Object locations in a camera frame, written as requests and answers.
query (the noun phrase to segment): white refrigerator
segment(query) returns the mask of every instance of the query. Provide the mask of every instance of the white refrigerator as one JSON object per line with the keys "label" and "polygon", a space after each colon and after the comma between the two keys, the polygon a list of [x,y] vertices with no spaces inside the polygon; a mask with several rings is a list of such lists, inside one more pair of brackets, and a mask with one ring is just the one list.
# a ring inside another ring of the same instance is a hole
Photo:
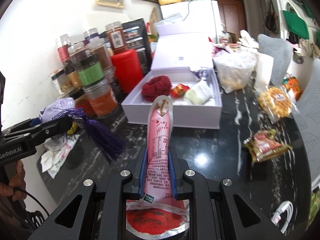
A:
{"label": "white refrigerator", "polygon": [[201,0],[179,2],[160,6],[163,18],[180,13],[186,22],[193,23],[218,43],[221,35],[221,20],[217,1]]}

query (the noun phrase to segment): green label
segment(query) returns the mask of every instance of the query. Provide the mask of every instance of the green label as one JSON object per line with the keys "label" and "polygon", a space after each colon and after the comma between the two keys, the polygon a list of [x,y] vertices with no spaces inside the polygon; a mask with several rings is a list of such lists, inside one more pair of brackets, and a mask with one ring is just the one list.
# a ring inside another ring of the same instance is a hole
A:
{"label": "green label", "polygon": [[152,203],[154,197],[146,194],[143,199],[144,199],[145,201],[148,201],[149,203]]}
{"label": "green label", "polygon": [[84,86],[89,86],[104,77],[100,63],[78,71],[78,74]]}

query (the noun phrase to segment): nutrition label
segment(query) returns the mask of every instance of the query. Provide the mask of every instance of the nutrition label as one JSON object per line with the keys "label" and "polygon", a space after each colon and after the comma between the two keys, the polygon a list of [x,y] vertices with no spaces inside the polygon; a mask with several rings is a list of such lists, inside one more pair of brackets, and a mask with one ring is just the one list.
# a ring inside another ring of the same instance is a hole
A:
{"label": "nutrition label", "polygon": [[152,157],[166,154],[168,155],[168,137],[158,136],[152,139]]}
{"label": "nutrition label", "polygon": [[152,159],[148,165],[147,182],[153,188],[170,190],[167,136],[152,139]]}

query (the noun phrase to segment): pink snack pouch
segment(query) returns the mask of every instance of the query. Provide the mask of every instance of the pink snack pouch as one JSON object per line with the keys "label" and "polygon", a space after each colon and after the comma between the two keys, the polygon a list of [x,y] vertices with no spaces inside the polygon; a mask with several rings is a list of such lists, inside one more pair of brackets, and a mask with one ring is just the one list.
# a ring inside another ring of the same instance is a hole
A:
{"label": "pink snack pouch", "polygon": [[[127,201],[127,229],[143,239],[148,238],[139,233],[154,235],[152,239],[161,239],[161,234],[167,234],[168,231],[172,232],[171,235],[175,235],[187,229],[185,223],[187,222],[186,206],[188,203],[173,198],[168,169],[168,150],[173,124],[172,108],[172,100],[167,96],[159,96],[151,106],[148,116],[148,167],[144,194],[139,201]],[[135,210],[142,209],[145,209],[147,213],[137,215]],[[150,221],[149,223],[154,223],[154,220],[157,222],[153,227],[145,224],[140,228],[134,225],[135,215],[137,218],[145,216],[144,221]],[[147,228],[159,227],[159,225],[161,225],[159,230],[147,231]]]}

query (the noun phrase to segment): purple tassel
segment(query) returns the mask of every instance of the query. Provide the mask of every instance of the purple tassel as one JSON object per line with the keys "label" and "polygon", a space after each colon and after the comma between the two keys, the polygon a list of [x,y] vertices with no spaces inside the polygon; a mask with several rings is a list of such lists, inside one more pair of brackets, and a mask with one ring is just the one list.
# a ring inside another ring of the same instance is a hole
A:
{"label": "purple tassel", "polygon": [[71,117],[75,123],[84,127],[84,130],[88,133],[88,136],[92,137],[93,141],[109,164],[112,162],[112,160],[118,160],[125,151],[125,141],[114,135],[102,123],[89,119],[89,117],[79,109],[70,108],[62,110],[59,114],[53,117],[53,120],[63,116]]}

